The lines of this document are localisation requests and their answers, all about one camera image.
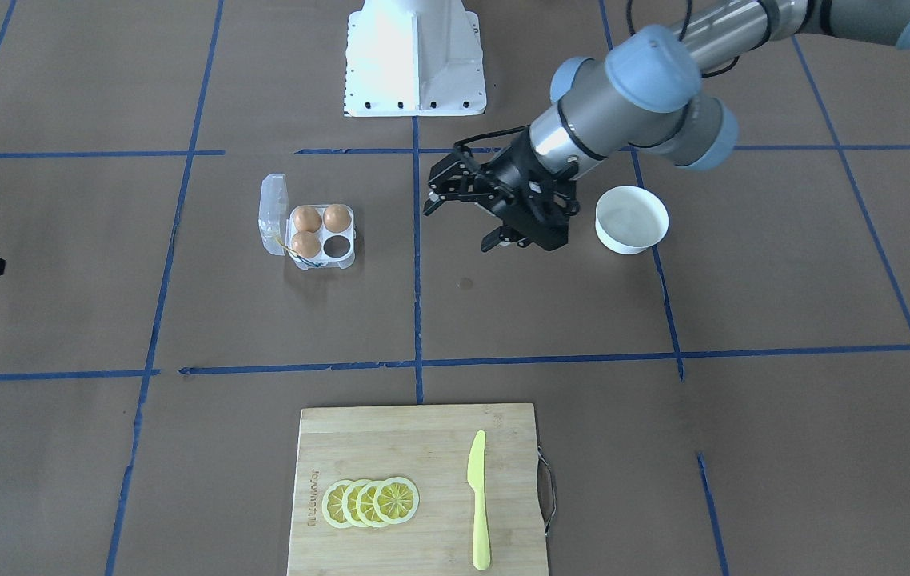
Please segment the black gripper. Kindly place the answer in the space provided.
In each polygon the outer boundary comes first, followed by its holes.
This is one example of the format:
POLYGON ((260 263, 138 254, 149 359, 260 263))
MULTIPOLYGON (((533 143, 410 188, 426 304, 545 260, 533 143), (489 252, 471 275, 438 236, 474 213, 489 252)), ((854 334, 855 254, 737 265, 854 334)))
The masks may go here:
POLYGON ((502 226, 481 240, 481 252, 529 244, 557 250, 568 244, 569 219, 579 211, 573 176, 578 164, 547 171, 535 154, 529 132, 521 132, 490 161, 480 163, 469 146, 455 146, 430 168, 423 215, 447 202, 483 206, 502 226))

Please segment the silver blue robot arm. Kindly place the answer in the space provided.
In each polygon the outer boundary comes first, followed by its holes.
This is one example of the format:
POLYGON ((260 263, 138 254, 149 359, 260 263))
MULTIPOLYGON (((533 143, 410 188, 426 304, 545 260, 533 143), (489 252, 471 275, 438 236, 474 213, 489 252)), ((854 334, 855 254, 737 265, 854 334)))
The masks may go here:
MULTIPOLYGON (((550 107, 507 130, 510 145, 481 162, 455 142, 427 179, 423 215, 448 202, 477 205, 500 225, 481 251, 516 244, 551 251, 569 240, 576 184, 625 146, 673 165, 720 165, 739 124, 706 78, 743 54, 799 34, 910 50, 910 1, 723 1, 675 25, 637 29, 602 59, 562 62, 550 107)), ((416 116, 483 112, 483 45, 459 1, 367 1, 348 21, 345 113, 416 116)))

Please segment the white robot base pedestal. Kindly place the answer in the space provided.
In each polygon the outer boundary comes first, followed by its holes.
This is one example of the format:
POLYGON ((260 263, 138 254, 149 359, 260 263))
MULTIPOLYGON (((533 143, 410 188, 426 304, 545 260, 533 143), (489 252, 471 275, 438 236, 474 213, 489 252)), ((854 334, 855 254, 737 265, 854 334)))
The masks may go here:
POLYGON ((345 57, 345 116, 487 110, 480 19, 461 1, 366 1, 348 17, 345 57))

